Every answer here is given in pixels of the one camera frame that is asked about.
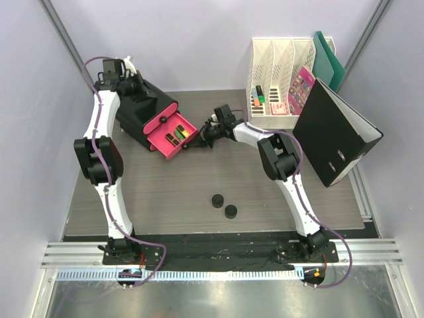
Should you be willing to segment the black drawer cabinet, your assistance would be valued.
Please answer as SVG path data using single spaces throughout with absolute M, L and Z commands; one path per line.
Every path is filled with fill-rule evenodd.
M 116 120 L 120 127 L 149 151 L 154 151 L 147 140 L 148 135 L 143 133 L 143 127 L 168 105 L 177 101 L 147 80 L 144 80 L 140 93 L 118 94 L 121 102 Z

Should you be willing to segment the green lip balm tube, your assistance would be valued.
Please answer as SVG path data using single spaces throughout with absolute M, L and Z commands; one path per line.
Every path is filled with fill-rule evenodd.
M 185 136 L 179 131 L 179 130 L 175 130 L 174 134 L 180 139 L 180 140 L 184 140 Z

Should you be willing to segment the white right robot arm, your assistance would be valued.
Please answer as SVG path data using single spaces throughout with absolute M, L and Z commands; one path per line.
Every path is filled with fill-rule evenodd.
M 269 131 L 236 118 L 227 105 L 214 109 L 193 140 L 183 145 L 189 148 L 213 148 L 216 140 L 227 138 L 257 149 L 266 176 L 281 189 L 293 219 L 299 241 L 300 256 L 312 262 L 327 248 L 329 239 L 324 226 L 313 212 L 301 180 L 303 154 L 299 142 L 286 131 Z

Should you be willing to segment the gold black lipstick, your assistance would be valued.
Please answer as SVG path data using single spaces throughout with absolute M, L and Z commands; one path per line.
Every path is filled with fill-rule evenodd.
M 179 140 L 172 134 L 168 133 L 166 134 L 166 140 L 172 144 L 174 147 L 178 146 L 180 144 Z
M 187 138 L 189 136 L 188 131 L 182 126 L 182 125 L 178 125 L 177 126 L 177 130 L 185 137 Z

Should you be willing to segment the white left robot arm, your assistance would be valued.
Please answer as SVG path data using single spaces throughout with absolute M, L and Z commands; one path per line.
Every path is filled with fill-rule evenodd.
M 123 159 L 112 139 L 121 98 L 141 89 L 143 83 L 131 57 L 100 57 L 103 71 L 89 84 L 94 105 L 89 126 L 83 137 L 74 140 L 81 171 L 98 193 L 108 226 L 108 239 L 100 246 L 104 261 L 134 264 L 141 259 L 141 245 L 136 241 L 122 193 Z

